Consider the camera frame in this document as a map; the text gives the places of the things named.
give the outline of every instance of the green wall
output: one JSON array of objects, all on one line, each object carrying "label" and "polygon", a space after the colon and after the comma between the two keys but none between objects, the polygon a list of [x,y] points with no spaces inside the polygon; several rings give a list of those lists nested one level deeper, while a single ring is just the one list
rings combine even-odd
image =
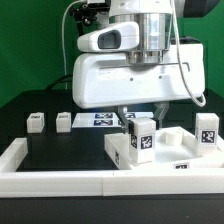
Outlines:
[{"label": "green wall", "polygon": [[[70,0],[1,0],[0,106],[25,90],[44,89],[63,75],[61,20]],[[208,16],[179,21],[180,34],[205,45],[207,86],[224,97],[224,1]],[[68,72],[79,52],[74,20],[66,20]]]}]

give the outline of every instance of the black wire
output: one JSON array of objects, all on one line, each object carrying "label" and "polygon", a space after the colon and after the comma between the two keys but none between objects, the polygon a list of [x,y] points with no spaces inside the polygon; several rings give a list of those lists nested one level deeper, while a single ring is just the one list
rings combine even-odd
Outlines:
[{"label": "black wire", "polygon": [[[201,44],[201,41],[194,37],[191,37],[191,36],[180,37],[180,44],[188,44],[188,43],[200,43]],[[176,44],[176,39],[173,37],[171,38],[171,44]]]},{"label": "black wire", "polygon": [[68,78],[71,78],[72,74],[68,74],[68,75],[64,75],[60,78],[58,78],[57,80],[55,80],[53,83],[51,83],[50,85],[48,85],[45,90],[51,90],[54,86],[56,86],[58,83],[65,83],[65,82],[71,82],[71,80],[65,80]]}]

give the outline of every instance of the white cube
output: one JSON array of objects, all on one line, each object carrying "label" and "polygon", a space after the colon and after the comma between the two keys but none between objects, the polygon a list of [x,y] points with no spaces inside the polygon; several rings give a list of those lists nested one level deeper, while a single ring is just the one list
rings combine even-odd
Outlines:
[{"label": "white cube", "polygon": [[195,138],[198,155],[216,150],[219,131],[219,117],[214,113],[197,113]]},{"label": "white cube", "polygon": [[26,124],[27,133],[41,133],[45,125],[44,113],[31,113]]},{"label": "white cube", "polygon": [[131,119],[134,130],[130,134],[129,155],[135,163],[155,159],[156,122],[150,118]]},{"label": "white cube", "polygon": [[68,112],[58,113],[56,119],[56,129],[57,133],[71,131],[71,113]]}]

